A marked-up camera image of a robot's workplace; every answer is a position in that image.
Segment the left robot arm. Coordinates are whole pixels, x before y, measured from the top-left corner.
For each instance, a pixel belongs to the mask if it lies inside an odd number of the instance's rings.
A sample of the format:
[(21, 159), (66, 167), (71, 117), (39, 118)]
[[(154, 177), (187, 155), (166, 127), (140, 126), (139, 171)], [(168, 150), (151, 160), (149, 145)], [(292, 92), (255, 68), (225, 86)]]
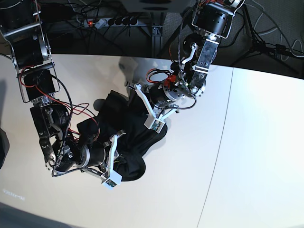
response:
[(219, 39), (227, 38), (236, 12), (243, 0), (198, 0), (184, 15), (192, 17), (195, 32), (178, 42), (178, 56), (171, 69), (152, 68), (146, 74), (148, 84), (125, 85), (141, 98), (147, 110), (146, 128), (160, 132), (165, 119), (182, 110), (178, 102), (183, 98), (196, 100), (205, 90), (209, 67), (214, 61)]

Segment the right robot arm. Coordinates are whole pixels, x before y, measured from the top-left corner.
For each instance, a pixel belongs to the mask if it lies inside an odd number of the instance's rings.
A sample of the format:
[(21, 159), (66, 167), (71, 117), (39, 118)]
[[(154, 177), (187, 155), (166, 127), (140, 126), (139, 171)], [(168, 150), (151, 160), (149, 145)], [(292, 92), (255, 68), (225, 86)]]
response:
[(33, 104), (30, 113), (52, 176), (81, 171), (99, 178), (108, 188), (119, 185), (122, 177), (114, 170), (114, 163), (119, 156), (118, 138), (124, 132), (100, 143), (97, 117), (83, 104), (55, 98), (55, 93), (65, 85), (56, 74), (38, 2), (1, 1), (0, 34), (10, 46), (22, 100)]

